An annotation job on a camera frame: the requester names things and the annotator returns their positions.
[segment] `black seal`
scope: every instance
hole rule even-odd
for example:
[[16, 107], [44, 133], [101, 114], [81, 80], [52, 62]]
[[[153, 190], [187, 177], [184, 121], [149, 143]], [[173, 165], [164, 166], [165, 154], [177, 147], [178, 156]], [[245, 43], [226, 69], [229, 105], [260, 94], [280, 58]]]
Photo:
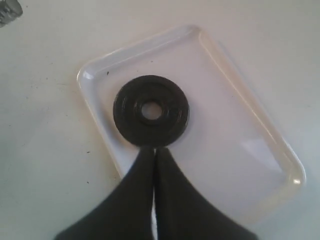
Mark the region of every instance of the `black seal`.
[[[142, 113], [143, 105], [154, 102], [161, 107], [157, 119]], [[189, 104], [184, 92], [161, 76], [137, 77], [125, 84], [113, 104], [113, 119], [121, 135], [136, 146], [161, 147], [173, 143], [185, 131]]]

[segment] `white surface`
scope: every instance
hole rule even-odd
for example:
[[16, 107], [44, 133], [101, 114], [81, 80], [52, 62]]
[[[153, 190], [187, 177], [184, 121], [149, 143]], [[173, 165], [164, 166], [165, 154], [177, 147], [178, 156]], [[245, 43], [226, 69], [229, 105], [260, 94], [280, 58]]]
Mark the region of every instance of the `white surface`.
[[185, 23], [223, 43], [305, 167], [304, 194], [255, 231], [268, 240], [319, 239], [320, 2], [20, 2], [22, 19], [0, 30], [0, 239], [50, 240], [111, 191], [116, 172], [77, 72]]
[[139, 148], [114, 123], [121, 87], [143, 75], [174, 81], [185, 93], [190, 117], [169, 146], [191, 183], [237, 222], [263, 222], [305, 183], [304, 169], [242, 79], [199, 27], [184, 25], [90, 61], [78, 83], [121, 176]]

